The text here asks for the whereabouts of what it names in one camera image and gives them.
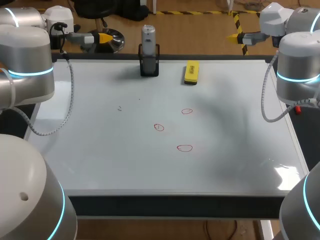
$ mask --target white table surface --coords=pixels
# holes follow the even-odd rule
[[[71,62],[69,121],[51,136],[28,130],[25,137],[69,196],[285,196],[308,172],[289,116],[267,123],[261,115],[263,60],[202,60],[197,85],[183,84],[184,60],[160,61],[151,78],[140,77],[134,60]],[[42,132],[57,127],[69,107],[68,65],[60,60],[53,71],[55,94],[33,116]],[[272,71],[270,118],[285,109],[275,84]]]

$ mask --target whiteboard eraser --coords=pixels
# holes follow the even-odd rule
[[[189,60],[186,64],[184,83],[196,85],[198,82],[199,62]]]

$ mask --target chair base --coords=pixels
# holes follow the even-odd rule
[[[89,33],[97,33],[98,30],[92,30]],[[102,43],[102,44],[93,44],[90,47],[82,46],[82,51],[86,53],[109,53],[114,54],[119,52],[125,46],[125,37],[121,32],[111,29],[104,28],[102,31],[104,34],[108,34],[113,36],[113,39],[110,42]]]

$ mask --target hazard tape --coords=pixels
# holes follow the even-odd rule
[[[258,14],[259,11],[157,11],[157,15]]]
[[[242,31],[242,27],[240,25],[239,13],[233,12],[232,15],[233,15],[233,20],[234,20],[234,23],[235,23],[235,26],[236,26],[236,30],[237,30],[239,35],[242,35],[244,32]],[[242,54],[243,55],[249,55],[247,45],[241,44],[241,49],[242,49]]]

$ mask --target red circle marking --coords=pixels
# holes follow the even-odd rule
[[[161,124],[156,123],[156,124],[154,125],[154,129],[157,130],[157,131],[159,131],[159,132],[162,132],[163,130],[165,130],[165,127],[162,126]]]
[[[192,113],[192,112],[193,112],[193,110],[192,110],[191,108],[185,108],[185,109],[183,109],[183,110],[181,111],[182,114],[190,114],[190,113]]]
[[[176,149],[178,149],[180,152],[187,153],[190,152],[193,147],[191,145],[179,145],[176,147]]]

